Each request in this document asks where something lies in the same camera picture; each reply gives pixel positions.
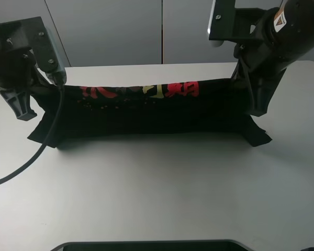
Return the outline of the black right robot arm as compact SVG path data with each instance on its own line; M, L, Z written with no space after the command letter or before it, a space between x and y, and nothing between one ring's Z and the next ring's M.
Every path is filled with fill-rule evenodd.
M250 101L247 113L260 117L289 65L314 48L314 1L287 1L254 23L250 41L238 43L234 79L244 81Z

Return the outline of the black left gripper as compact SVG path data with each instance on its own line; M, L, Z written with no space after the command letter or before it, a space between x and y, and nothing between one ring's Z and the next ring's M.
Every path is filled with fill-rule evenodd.
M30 19L0 23L0 95L22 121L37 116L30 107L30 92L20 89L30 85L38 66L28 40Z

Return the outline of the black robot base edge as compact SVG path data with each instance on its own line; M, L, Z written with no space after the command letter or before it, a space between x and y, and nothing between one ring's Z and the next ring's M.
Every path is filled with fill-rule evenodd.
M53 250L250 250L233 240L67 242Z

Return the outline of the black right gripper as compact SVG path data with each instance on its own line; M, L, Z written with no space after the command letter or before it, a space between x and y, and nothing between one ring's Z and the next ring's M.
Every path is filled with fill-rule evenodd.
M248 114L267 113L270 101L290 62L283 29L289 22L282 9L233 8L231 41L236 44L237 68L232 75L237 88L249 88Z

